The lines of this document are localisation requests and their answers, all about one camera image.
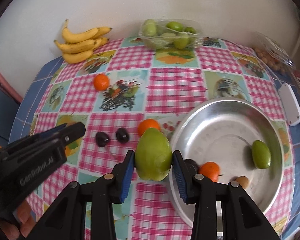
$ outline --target dark purple fruit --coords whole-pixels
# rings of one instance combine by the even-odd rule
[[[128,134],[128,131],[121,127],[117,130],[117,132],[115,133],[115,136],[118,140],[118,142],[120,143],[126,143],[129,141],[129,134]]]
[[[109,136],[104,132],[97,132],[96,142],[99,147],[104,147],[110,142]]]
[[[185,159],[185,163],[191,164],[194,167],[195,172],[198,173],[199,165],[194,160],[192,160],[192,159]]]

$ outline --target checkered tablecloth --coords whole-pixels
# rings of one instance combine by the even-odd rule
[[[99,73],[109,76],[113,91],[125,88],[127,92],[116,97],[109,91],[97,92],[93,79]],[[202,102],[221,96],[242,98],[261,108],[285,143],[282,185],[266,214],[280,234],[290,217],[294,188],[289,126],[272,78],[253,50],[218,39],[205,38],[198,49],[150,51],[133,37],[110,41],[85,62],[63,63],[35,112],[32,130],[39,133],[80,121],[87,131],[76,147],[66,149],[67,162],[29,195],[28,202],[42,216],[69,182],[94,181],[122,162],[127,151],[136,148],[142,120],[182,118]],[[115,139],[119,127],[130,134],[124,145]],[[110,136],[104,148],[95,143],[98,131]],[[113,206],[118,239],[190,239],[191,228],[174,210],[165,183],[143,181],[134,173],[128,198],[123,205]],[[89,212],[85,233],[89,239]]]

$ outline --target banana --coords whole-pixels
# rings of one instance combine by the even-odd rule
[[[96,44],[95,40],[86,40],[86,41],[81,41],[76,44],[60,44],[58,41],[54,40],[53,41],[56,46],[66,54],[76,54],[80,53],[86,50],[93,49],[93,47]]]
[[[68,29],[68,22],[69,20],[66,19],[63,29],[62,29],[62,37],[65,39],[67,43],[73,44],[73,43],[79,43],[81,41],[86,41],[92,39],[92,37],[96,36],[99,32],[98,28],[93,28],[91,30],[88,30],[84,33],[72,33]]]
[[[101,38],[97,38],[95,41],[96,44],[94,45],[93,50],[96,50],[97,48],[105,45],[109,41],[109,39],[106,37],[101,37]]]
[[[93,50],[91,49],[77,54],[63,53],[62,56],[65,62],[67,63],[79,63],[90,58],[92,54],[93,54]]]
[[[96,39],[96,38],[99,38],[107,33],[109,33],[109,31],[111,31],[112,28],[109,28],[109,27],[100,27],[98,28],[98,33],[96,33],[96,35],[94,35],[92,37],[92,39]]]

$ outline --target human hand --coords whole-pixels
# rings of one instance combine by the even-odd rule
[[[19,237],[20,233],[27,237],[32,228],[35,225],[34,218],[31,216],[31,207],[29,203],[24,200],[21,205],[17,208],[17,217],[19,218],[20,232],[19,229],[6,221],[0,220],[0,228],[5,233],[9,240],[15,240]]]

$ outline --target white power bank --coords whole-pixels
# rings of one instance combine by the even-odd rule
[[[278,89],[278,94],[281,98],[288,124],[295,126],[300,123],[300,106],[291,86],[283,83]]]

